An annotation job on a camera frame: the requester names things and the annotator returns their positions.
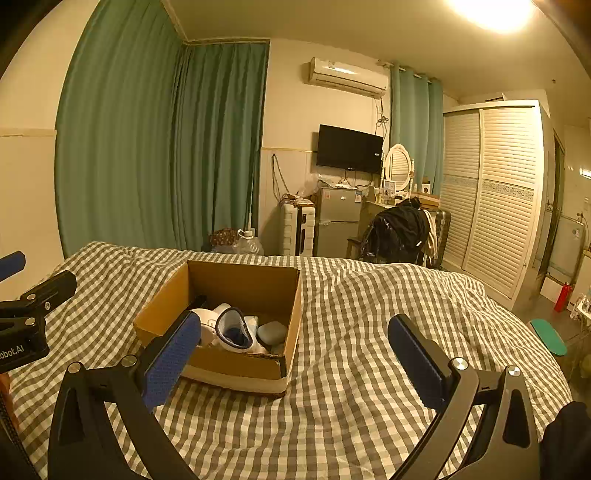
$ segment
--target green cushion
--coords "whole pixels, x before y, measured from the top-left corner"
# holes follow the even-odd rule
[[[566,355],[566,345],[558,332],[552,328],[552,325],[544,319],[534,319],[531,321],[531,326],[551,353],[557,356]]]

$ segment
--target white wardrobe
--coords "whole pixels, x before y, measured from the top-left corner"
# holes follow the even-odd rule
[[[543,116],[537,100],[465,105],[444,116],[440,207],[452,222],[442,265],[477,278],[508,309],[540,240]]]

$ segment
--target flat screen tv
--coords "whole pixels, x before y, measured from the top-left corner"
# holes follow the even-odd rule
[[[383,141],[377,135],[321,125],[316,165],[380,173]]]

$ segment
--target red fire extinguisher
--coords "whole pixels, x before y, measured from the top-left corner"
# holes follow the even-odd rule
[[[566,303],[569,300],[570,292],[573,290],[571,285],[565,284],[560,290],[560,295],[558,295],[558,300],[556,300],[556,305],[554,305],[554,310],[557,312],[562,312],[564,307],[566,307]]]

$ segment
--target open cardboard box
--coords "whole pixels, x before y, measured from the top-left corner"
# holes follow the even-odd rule
[[[274,320],[286,325],[285,347],[282,354],[273,355],[198,346],[182,376],[233,390],[284,394],[300,332],[300,271],[290,267],[188,261],[134,320],[142,345],[163,335],[199,295],[207,297],[210,308],[229,303],[244,315],[257,315],[259,325]]]

